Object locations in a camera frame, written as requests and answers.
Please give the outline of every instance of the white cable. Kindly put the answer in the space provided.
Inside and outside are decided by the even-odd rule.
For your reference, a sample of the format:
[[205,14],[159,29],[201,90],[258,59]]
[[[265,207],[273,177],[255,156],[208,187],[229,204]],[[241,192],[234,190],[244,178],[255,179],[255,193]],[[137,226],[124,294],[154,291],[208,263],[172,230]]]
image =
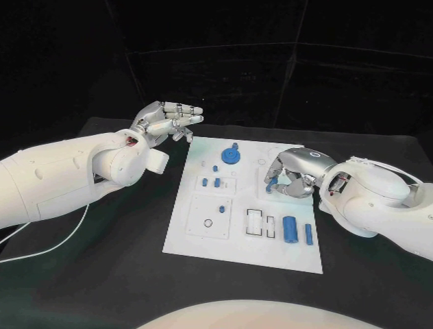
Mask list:
[[9,258],[9,259],[3,259],[3,260],[0,260],[0,263],[6,263],[6,262],[12,262],[13,260],[19,260],[19,259],[25,259],[25,258],[29,258],[29,257],[35,257],[38,255],[42,255],[42,254],[51,252],[53,249],[56,249],[68,241],[68,239],[71,238],[71,236],[75,234],[75,232],[78,230],[78,227],[79,227],[81,223],[84,222],[87,211],[88,211],[88,207],[90,207],[90,204],[87,204],[85,213],[84,213],[84,215],[81,217],[79,223],[78,223],[74,231],[71,231],[71,233],[69,233],[68,237],[65,238],[65,240],[55,247],[52,247],[51,249],[43,250],[42,252],[38,252],[35,254],[30,254],[30,255],[26,255],[26,256],[13,257],[13,258]]
[[16,233],[19,233],[19,231],[30,224],[29,223],[25,223],[2,240],[0,240],[0,244],[7,241],[15,235]]

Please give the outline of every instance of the robotic hand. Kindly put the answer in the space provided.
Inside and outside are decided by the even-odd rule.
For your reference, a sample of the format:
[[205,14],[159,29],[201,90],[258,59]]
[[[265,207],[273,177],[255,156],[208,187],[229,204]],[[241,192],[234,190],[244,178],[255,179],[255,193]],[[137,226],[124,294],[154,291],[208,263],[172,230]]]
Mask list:
[[[291,183],[277,184],[286,170]],[[352,157],[338,164],[323,153],[283,151],[265,175],[267,192],[309,197],[319,187],[322,211],[353,234],[382,234],[404,250],[433,260],[433,184],[388,164]]]
[[130,129],[19,151],[0,161],[0,229],[61,216],[133,185],[144,170],[162,174],[167,154],[156,149],[167,135],[177,141],[202,122],[202,108],[154,102]]

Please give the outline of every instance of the white board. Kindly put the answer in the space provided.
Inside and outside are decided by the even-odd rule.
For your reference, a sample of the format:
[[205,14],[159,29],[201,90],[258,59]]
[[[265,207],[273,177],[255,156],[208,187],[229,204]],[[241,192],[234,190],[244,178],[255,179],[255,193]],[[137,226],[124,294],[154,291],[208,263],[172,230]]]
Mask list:
[[[225,164],[221,152],[234,143],[238,143],[241,160]],[[193,137],[164,253],[322,274],[313,199],[294,199],[276,192],[267,194],[263,181],[276,156],[291,147],[301,145]],[[219,187],[215,187],[215,178],[221,179]],[[278,182],[289,183],[284,175]],[[261,235],[247,234],[248,209],[260,210],[251,212],[251,223],[257,230],[261,225]],[[263,214],[261,224],[254,213]],[[284,242],[284,216],[296,217],[299,243]],[[274,238],[267,235],[268,217],[274,217]],[[312,225],[313,245],[306,244],[306,224]]]

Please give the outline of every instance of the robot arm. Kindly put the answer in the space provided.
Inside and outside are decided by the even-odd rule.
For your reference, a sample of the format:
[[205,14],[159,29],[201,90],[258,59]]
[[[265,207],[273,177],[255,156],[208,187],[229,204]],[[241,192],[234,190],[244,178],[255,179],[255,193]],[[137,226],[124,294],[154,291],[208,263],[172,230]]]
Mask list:
[[153,147],[169,134],[190,142],[186,126],[201,114],[202,108],[154,102],[130,129],[32,147],[0,161],[0,229],[69,213],[133,185],[146,169],[162,174],[167,154]]
[[[287,186],[277,185],[283,168],[294,177]],[[433,260],[433,184],[366,159],[352,157],[338,164],[304,147],[278,154],[265,183],[267,191],[293,197],[307,197],[317,186],[319,208],[346,230],[363,237],[382,234],[404,250]]]

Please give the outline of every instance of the dark table surface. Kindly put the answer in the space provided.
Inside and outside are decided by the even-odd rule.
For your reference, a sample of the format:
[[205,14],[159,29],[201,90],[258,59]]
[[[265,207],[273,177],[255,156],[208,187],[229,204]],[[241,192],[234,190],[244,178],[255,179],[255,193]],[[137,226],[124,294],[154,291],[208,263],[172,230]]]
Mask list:
[[[91,118],[81,136],[128,127]],[[196,125],[196,136],[294,143],[371,158],[433,182],[433,166],[410,136]],[[218,300],[314,306],[382,328],[433,328],[433,262],[382,236],[351,234],[314,209],[323,275],[162,253],[189,145],[166,141],[163,175],[147,172],[90,206],[71,240],[51,253],[0,265],[0,328],[136,328],[163,314]],[[40,221],[10,240],[0,258],[48,249],[84,209]]]

